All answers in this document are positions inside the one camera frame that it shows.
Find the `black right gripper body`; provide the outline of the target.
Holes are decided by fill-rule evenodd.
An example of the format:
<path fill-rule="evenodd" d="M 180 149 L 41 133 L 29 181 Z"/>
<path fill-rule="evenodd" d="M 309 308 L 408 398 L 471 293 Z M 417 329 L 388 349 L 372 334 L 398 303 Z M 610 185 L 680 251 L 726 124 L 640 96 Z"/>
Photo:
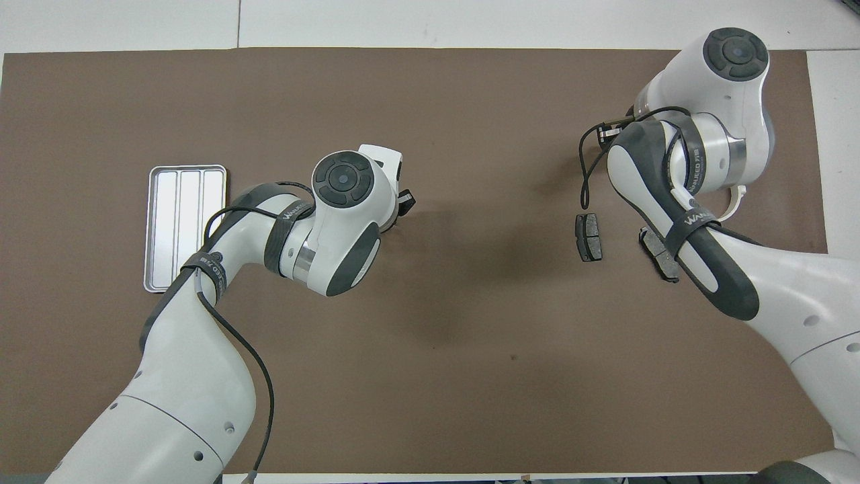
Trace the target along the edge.
<path fill-rule="evenodd" d="M 608 120 L 607 122 L 599 123 L 597 126 L 597 136 L 599 145 L 610 145 L 618 135 L 621 134 L 626 126 L 635 122 L 635 117 L 623 117 L 619 120 Z"/>

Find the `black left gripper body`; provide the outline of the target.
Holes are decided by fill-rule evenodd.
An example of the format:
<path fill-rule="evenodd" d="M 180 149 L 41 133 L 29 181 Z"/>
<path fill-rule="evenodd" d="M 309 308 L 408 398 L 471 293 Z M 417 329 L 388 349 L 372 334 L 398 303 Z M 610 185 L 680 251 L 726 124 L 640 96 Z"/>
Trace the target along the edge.
<path fill-rule="evenodd" d="M 402 216 L 408 214 L 411 211 L 411 208 L 417 203 L 415 201 L 415 197 L 413 196 L 411 190 L 403 190 L 396 197 L 396 206 L 395 212 L 391 215 L 390 220 L 387 221 L 384 227 L 384 232 L 387 230 L 393 229 L 396 226 L 398 219 Z"/>

